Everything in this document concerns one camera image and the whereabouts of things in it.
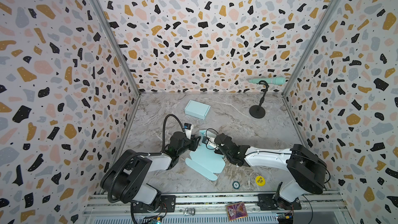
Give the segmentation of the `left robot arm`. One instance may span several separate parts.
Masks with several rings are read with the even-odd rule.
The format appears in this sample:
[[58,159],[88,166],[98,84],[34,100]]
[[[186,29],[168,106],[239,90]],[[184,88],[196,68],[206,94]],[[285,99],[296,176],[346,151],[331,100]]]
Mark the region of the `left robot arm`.
[[172,169],[186,151],[196,151],[201,137],[175,132],[170,143],[161,152],[135,152],[126,150],[106,172],[100,186],[107,192],[110,203],[139,202],[156,209],[160,205],[161,192],[145,184],[147,174]]

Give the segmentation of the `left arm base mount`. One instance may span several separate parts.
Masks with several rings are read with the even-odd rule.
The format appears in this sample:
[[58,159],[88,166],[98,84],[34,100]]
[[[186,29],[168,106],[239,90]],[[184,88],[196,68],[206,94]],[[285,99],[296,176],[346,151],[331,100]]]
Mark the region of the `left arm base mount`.
[[159,195],[151,203],[134,200],[131,204],[133,213],[158,214],[173,213],[176,206],[176,195]]

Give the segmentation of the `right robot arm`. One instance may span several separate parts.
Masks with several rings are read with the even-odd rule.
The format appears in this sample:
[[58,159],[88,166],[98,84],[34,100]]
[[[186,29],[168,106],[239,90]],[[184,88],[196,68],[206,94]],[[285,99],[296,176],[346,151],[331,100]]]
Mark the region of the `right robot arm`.
[[236,145],[225,134],[208,141],[216,153],[224,155],[237,167],[269,167],[289,172],[293,180],[278,186],[273,196],[275,203],[289,205],[305,194],[323,194],[327,165],[301,144],[287,149],[261,149]]

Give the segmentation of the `mint box sheets stack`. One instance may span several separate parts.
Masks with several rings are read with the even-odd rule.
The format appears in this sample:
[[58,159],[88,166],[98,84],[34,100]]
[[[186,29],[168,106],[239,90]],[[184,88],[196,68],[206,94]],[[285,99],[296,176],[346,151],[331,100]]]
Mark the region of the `mint box sheets stack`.
[[[216,137],[215,134],[209,131],[206,133],[205,130],[200,130],[199,134],[202,140],[206,140],[206,138],[214,139]],[[208,180],[216,181],[226,163],[223,155],[216,154],[215,150],[210,148],[210,145],[206,146],[202,140],[196,151],[190,152],[189,157],[185,159],[185,163]]]

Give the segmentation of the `mint paper box sheet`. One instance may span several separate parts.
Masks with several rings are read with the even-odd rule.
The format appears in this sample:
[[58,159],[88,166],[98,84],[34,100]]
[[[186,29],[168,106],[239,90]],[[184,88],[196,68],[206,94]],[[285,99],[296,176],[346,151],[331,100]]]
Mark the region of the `mint paper box sheet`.
[[184,109],[184,113],[191,117],[205,120],[210,111],[210,105],[190,100]]

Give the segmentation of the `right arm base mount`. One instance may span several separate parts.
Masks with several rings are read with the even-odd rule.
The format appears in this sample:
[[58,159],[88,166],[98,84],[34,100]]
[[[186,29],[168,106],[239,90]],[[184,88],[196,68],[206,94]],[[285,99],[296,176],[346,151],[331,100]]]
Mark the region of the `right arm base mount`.
[[280,196],[280,189],[282,182],[279,183],[277,191],[274,194],[258,194],[258,203],[262,211],[275,211],[275,210],[301,210],[302,206],[300,200],[296,198],[293,202],[288,202]]

